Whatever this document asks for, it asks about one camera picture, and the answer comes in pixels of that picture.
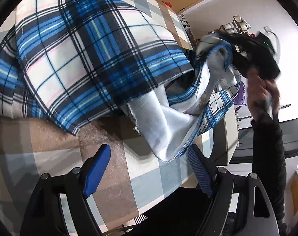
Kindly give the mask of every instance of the black sleeve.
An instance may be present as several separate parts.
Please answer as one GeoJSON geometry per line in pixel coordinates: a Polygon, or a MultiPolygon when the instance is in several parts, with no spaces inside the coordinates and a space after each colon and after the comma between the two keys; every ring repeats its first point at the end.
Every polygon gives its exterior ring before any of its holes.
{"type": "Polygon", "coordinates": [[[282,143],[282,131],[278,117],[272,119],[267,113],[251,122],[254,130],[253,165],[268,194],[279,226],[280,235],[285,235],[284,191],[286,187],[286,163],[282,143]]]}

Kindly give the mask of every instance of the purple object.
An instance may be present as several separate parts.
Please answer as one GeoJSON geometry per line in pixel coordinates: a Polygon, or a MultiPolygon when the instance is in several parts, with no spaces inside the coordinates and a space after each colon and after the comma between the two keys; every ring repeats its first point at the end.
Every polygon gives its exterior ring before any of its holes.
{"type": "Polygon", "coordinates": [[[240,82],[240,90],[238,92],[237,97],[234,100],[235,105],[241,105],[241,106],[246,106],[245,104],[245,86],[244,83],[241,81],[240,82]]]}

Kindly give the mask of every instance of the metal screw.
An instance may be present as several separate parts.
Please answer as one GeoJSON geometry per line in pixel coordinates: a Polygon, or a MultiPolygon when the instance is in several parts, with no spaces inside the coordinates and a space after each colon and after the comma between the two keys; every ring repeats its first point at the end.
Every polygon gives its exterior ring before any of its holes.
{"type": "Polygon", "coordinates": [[[258,178],[258,175],[256,173],[251,173],[249,176],[251,178],[253,178],[253,179],[257,179],[258,178]]]}
{"type": "Polygon", "coordinates": [[[219,171],[220,173],[226,173],[226,172],[227,172],[226,168],[224,168],[224,167],[219,167],[219,168],[218,168],[218,171],[219,171]]]}
{"type": "Polygon", "coordinates": [[[74,173],[74,174],[78,174],[78,173],[80,173],[80,171],[81,171],[81,168],[79,168],[79,167],[72,169],[72,173],[74,173]]]}
{"type": "Polygon", "coordinates": [[[43,175],[41,175],[41,179],[45,180],[49,177],[48,173],[44,173],[43,175]]]}

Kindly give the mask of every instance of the blue rubber tip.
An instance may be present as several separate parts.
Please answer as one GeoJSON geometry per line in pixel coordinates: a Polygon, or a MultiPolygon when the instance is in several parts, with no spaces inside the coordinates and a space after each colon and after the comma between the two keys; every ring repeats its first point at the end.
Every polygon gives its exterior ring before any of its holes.
{"type": "Polygon", "coordinates": [[[91,169],[85,178],[85,187],[83,195],[88,198],[91,194],[96,192],[98,185],[102,179],[105,169],[110,161],[110,147],[102,144],[96,153],[96,159],[91,164],[91,169]]]}

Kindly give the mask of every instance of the checkered tablecloth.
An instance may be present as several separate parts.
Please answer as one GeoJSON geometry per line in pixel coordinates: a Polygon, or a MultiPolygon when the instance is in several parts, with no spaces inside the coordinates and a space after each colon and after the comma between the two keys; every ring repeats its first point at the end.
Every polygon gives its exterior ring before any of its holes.
{"type": "MultiPolygon", "coordinates": [[[[156,0],[124,0],[147,13],[191,49],[176,14],[156,0]]],[[[13,26],[13,11],[0,28],[0,42],[13,26]]],[[[0,117],[0,219],[12,234],[19,233],[25,208],[39,176],[66,174],[95,154],[102,143],[112,150],[110,163],[89,205],[101,230],[107,231],[147,211],[175,191],[192,174],[187,156],[170,163],[159,161],[126,117],[106,117],[83,127],[74,137],[39,119],[0,117]]],[[[209,156],[212,131],[197,140],[209,156]]],[[[75,228],[62,197],[71,234],[75,228]]]]}

